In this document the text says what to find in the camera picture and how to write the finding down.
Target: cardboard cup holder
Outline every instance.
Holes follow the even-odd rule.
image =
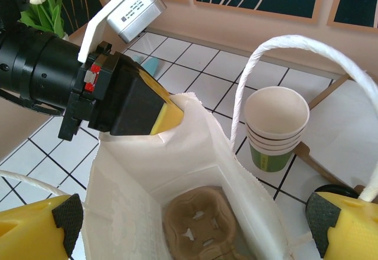
[[[247,260],[235,251],[237,222],[215,187],[198,187],[173,199],[164,229],[176,260]]]

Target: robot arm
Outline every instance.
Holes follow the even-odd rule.
[[[89,21],[81,47],[18,22],[25,1],[0,0],[1,97],[63,115],[59,138],[68,141],[82,120],[111,135],[153,135],[181,122],[183,112],[169,93],[139,64],[111,54],[111,45],[101,42],[106,23],[130,42],[166,8],[161,0],[110,0]]]

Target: stacked paper cup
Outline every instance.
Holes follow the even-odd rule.
[[[244,112],[255,165],[268,172],[283,169],[309,120],[306,100],[285,87],[266,87],[249,96]]]

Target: white tile floor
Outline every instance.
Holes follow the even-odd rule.
[[[171,93],[195,92],[230,136],[233,96],[247,57],[152,33],[145,33],[125,53],[143,60],[150,56],[161,59],[156,72],[159,82]],[[310,101],[330,83],[328,78],[261,61],[248,78],[245,99],[261,87],[281,85],[296,90]],[[60,123],[60,118],[50,119],[4,158],[0,169],[29,175],[70,194],[79,193],[84,200],[90,166],[98,148],[98,132],[83,123],[73,141],[66,142],[57,138]],[[304,204],[314,189],[327,182],[296,156],[278,173],[258,169],[250,156],[243,117],[240,118],[236,148],[240,163],[261,180],[276,200],[286,217],[291,236],[308,231]],[[0,178],[0,210],[47,197],[42,190]],[[297,254],[298,259],[319,259],[313,242],[301,247]],[[85,259],[81,238],[73,259]]]

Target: black cylinder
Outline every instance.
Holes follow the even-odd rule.
[[[0,88],[66,108],[81,63],[80,47],[17,23],[0,35]]]

